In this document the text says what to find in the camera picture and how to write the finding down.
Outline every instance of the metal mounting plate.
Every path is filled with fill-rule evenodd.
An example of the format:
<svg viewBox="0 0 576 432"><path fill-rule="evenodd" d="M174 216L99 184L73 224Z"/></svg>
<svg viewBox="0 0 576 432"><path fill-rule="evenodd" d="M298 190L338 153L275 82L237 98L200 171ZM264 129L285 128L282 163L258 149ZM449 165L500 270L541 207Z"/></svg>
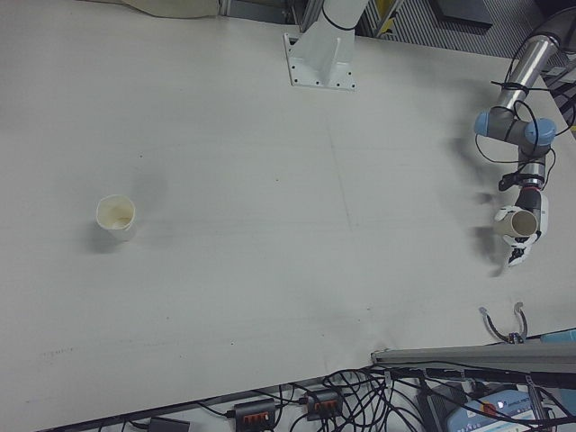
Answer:
<svg viewBox="0 0 576 432"><path fill-rule="evenodd" d="M352 75L350 63L337 63L334 72L328 83L323 83L320 79L320 72L308 66L302 58L291 57L293 44L299 39L299 35L285 33L283 36L286 59L288 61L288 71L293 86L331 88L335 90L356 90L356 81Z"/></svg>

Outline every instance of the metal grating floor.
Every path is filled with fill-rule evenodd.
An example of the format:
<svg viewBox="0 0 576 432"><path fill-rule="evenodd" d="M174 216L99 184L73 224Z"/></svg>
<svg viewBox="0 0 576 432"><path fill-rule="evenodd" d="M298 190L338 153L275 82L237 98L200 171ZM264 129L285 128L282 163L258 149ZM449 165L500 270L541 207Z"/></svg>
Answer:
<svg viewBox="0 0 576 432"><path fill-rule="evenodd" d="M488 30L439 22L428 0L405 0L394 22L394 33L383 39L511 58L524 38L542 20L533 0L484 0L494 24ZM550 66L562 66L564 55Z"/></svg>

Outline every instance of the white paper cup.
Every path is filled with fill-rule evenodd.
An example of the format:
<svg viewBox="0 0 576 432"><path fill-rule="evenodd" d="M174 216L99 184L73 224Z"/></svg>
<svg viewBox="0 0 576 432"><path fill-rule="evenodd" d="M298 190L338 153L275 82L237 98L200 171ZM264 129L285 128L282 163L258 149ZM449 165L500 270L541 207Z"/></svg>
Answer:
<svg viewBox="0 0 576 432"><path fill-rule="evenodd" d="M128 241L134 237L134 218L136 207L124 195L109 195L98 203L96 222L120 241Z"/></svg>
<svg viewBox="0 0 576 432"><path fill-rule="evenodd" d="M509 212L504 219L494 223L494 230L501 236L530 237L538 229L536 216L527 210Z"/></svg>

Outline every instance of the white table surface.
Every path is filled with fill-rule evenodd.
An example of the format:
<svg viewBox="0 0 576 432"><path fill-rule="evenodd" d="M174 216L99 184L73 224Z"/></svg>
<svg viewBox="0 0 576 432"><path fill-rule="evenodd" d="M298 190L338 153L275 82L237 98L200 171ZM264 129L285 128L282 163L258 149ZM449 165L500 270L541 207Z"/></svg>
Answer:
<svg viewBox="0 0 576 432"><path fill-rule="evenodd" d="M569 134L548 236L502 271L491 235L518 192L471 128L508 61L357 40L355 93L296 88L286 29L0 2L1 430L489 343L479 306L502 331L516 301L533 334L576 326ZM107 194L136 203L129 243L95 226Z"/></svg>

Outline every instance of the robotic arm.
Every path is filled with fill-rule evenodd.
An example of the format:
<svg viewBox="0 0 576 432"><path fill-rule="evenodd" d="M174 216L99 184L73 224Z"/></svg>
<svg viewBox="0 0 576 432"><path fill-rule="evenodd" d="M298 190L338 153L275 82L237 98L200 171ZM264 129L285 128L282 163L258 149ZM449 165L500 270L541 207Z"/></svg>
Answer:
<svg viewBox="0 0 576 432"><path fill-rule="evenodd" d="M556 126L549 119L537 119L524 103L531 87L548 59L557 51L576 49L576 9L562 11L540 25L526 41L526 50L513 72L501 84L496 104L476 118L478 135L516 145L517 170L506 174L499 190L513 185L520 188L514 205L502 207L495 216L495 230L512 247L508 260L515 266L526 260L532 245L548 230L548 200L542 193L546 180L546 155L552 148ZM518 118L518 106L524 105L531 121Z"/></svg>

